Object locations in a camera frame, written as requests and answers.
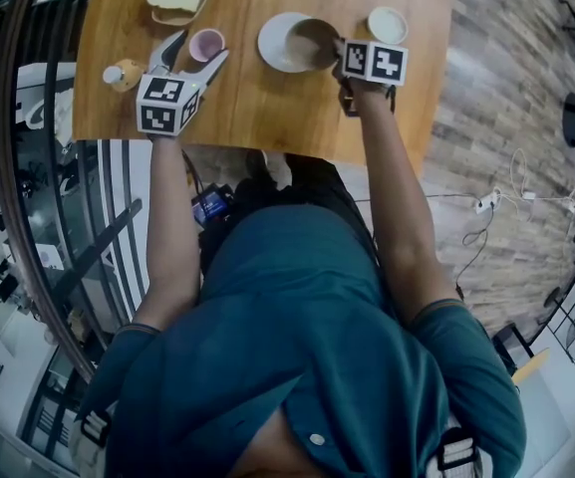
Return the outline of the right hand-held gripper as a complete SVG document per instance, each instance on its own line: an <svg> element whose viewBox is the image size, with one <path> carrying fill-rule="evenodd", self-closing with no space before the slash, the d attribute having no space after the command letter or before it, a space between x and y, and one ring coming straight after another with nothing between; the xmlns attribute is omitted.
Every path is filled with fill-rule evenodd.
<svg viewBox="0 0 575 478"><path fill-rule="evenodd" d="M409 50L375 41L333 40L342 75L384 86L403 86Z"/></svg>

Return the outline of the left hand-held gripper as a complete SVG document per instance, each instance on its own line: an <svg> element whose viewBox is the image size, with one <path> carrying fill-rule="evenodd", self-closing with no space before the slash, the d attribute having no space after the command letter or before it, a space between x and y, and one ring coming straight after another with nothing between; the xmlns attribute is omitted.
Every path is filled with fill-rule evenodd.
<svg viewBox="0 0 575 478"><path fill-rule="evenodd" d="M151 135L179 135L199 110L203 88L216 78L229 56L223 49L195 73L173 73L178 53L188 32L180 30L167 37L150 54L136 99L137 129Z"/></svg>

